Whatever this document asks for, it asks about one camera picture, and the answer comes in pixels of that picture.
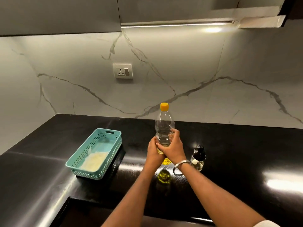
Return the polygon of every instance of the blue plastic basket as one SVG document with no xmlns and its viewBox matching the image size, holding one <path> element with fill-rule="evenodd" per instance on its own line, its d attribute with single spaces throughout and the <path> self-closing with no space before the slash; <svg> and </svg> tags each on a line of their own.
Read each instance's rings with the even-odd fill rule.
<svg viewBox="0 0 303 227">
<path fill-rule="evenodd" d="M 88 156 L 87 152 L 90 146 L 93 148 L 97 143 L 99 143 L 99 147 L 97 150 L 94 150 L 94 152 L 108 152 L 100 168 L 95 172 L 79 169 Z M 97 128 L 69 158 L 65 165 L 70 168 L 75 175 L 100 180 L 103 178 L 121 144 L 121 131 Z"/>
</svg>

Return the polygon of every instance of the wall socket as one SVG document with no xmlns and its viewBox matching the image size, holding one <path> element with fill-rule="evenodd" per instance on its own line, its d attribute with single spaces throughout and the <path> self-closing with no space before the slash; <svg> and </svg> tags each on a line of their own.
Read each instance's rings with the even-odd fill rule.
<svg viewBox="0 0 303 227">
<path fill-rule="evenodd" d="M 114 75 L 119 79 L 133 79 L 131 64 L 113 64 Z"/>
</svg>

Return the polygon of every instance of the black countertop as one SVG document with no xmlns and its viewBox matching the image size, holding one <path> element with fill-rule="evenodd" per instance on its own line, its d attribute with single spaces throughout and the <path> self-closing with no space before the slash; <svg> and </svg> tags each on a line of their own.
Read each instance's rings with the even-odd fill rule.
<svg viewBox="0 0 303 227">
<path fill-rule="evenodd" d="M 96 128 L 120 130 L 122 146 L 102 180 L 76 178 L 65 162 Z M 202 173 L 213 182 L 282 227 L 303 223 L 303 130 L 178 121 L 176 128 L 188 159 L 205 147 Z M 113 209 L 154 135 L 154 120 L 55 115 L 0 156 L 1 226 L 50 226 L 68 197 Z M 165 188 L 153 179 L 145 214 L 209 219 L 186 179 L 173 175 Z"/>
</svg>

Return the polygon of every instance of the metal bracelet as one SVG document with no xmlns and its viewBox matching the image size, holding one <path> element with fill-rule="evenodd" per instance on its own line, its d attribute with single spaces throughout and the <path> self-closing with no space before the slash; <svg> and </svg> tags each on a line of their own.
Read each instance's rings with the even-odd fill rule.
<svg viewBox="0 0 303 227">
<path fill-rule="evenodd" d="M 178 162 L 178 163 L 175 165 L 174 169 L 172 170 L 172 172 L 174 173 L 174 175 L 176 175 L 176 176 L 182 176 L 182 175 L 183 175 L 183 174 L 176 174 L 176 173 L 175 173 L 176 168 L 177 168 L 179 165 L 183 164 L 183 163 L 189 163 L 189 164 L 192 165 L 191 161 L 189 161 L 189 160 L 183 160 L 183 161 L 181 161 L 181 162 Z"/>
</svg>

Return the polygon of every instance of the white sleeve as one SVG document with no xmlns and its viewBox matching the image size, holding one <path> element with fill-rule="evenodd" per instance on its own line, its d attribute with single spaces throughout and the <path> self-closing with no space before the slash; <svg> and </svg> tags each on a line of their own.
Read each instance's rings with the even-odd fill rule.
<svg viewBox="0 0 303 227">
<path fill-rule="evenodd" d="M 261 221 L 258 224 L 256 224 L 254 227 L 280 227 L 279 225 L 275 224 L 272 221 Z"/>
</svg>

